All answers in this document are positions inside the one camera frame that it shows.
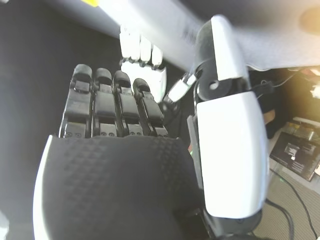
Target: white robotic hand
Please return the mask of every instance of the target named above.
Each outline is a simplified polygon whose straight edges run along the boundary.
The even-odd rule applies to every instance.
[[[163,60],[162,51],[139,32],[123,25],[119,38],[123,57],[121,70],[129,76],[131,86],[135,79],[144,79],[154,100],[161,102],[167,86],[167,69],[159,68]]]

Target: robotic hand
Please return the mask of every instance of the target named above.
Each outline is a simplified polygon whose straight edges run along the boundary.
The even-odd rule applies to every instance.
[[[192,157],[168,136],[143,79],[75,68],[36,178],[36,240],[256,239],[247,234],[269,169],[262,113],[223,16],[202,27],[196,48]]]

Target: yellow sticker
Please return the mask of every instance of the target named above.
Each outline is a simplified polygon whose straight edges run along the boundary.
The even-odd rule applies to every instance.
[[[96,8],[99,6],[99,0],[81,0],[82,2],[85,2],[86,4],[89,4],[90,6]]]

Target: dark surface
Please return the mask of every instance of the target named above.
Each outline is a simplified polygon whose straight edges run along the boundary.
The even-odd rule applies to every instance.
[[[53,137],[41,165],[52,240],[183,240],[174,213],[203,204],[180,139]]]
[[[0,5],[0,210],[10,221],[8,240],[33,239],[36,174],[49,134],[58,133],[77,64],[119,69],[117,39],[74,23],[40,0]],[[182,74],[167,67],[168,87]],[[191,93],[182,105],[192,113]],[[169,128],[177,134],[178,117]],[[188,145],[187,123],[181,135]]]

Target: gray floor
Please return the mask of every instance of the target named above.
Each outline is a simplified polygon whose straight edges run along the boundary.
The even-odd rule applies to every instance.
[[[60,125],[74,67],[114,73],[120,57],[117,39],[72,22],[41,0],[0,5],[0,210],[10,221],[8,240],[33,239],[38,165],[48,135]],[[168,66],[168,85],[180,74]]]

